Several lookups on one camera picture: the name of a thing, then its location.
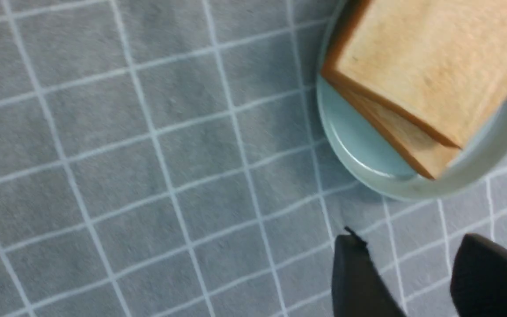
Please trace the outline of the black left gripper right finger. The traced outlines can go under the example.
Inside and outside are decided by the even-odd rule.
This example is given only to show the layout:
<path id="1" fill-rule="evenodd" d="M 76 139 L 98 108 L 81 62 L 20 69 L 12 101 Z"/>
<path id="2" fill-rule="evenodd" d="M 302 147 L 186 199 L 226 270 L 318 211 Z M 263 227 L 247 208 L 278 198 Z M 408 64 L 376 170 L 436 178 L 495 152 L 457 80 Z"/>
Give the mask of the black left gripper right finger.
<path id="1" fill-rule="evenodd" d="M 459 317 L 507 317 L 507 249 L 477 233 L 464 235 L 449 291 Z"/>

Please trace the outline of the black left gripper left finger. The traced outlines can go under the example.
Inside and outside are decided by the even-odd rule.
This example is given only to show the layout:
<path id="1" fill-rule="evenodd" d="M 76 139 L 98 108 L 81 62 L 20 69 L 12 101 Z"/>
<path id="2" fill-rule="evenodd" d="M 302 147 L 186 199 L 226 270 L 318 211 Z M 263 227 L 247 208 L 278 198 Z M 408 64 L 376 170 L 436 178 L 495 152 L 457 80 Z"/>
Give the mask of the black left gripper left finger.
<path id="1" fill-rule="evenodd" d="M 376 269 L 367 242 L 350 227 L 334 243 L 332 307 L 334 317 L 404 317 Z"/>

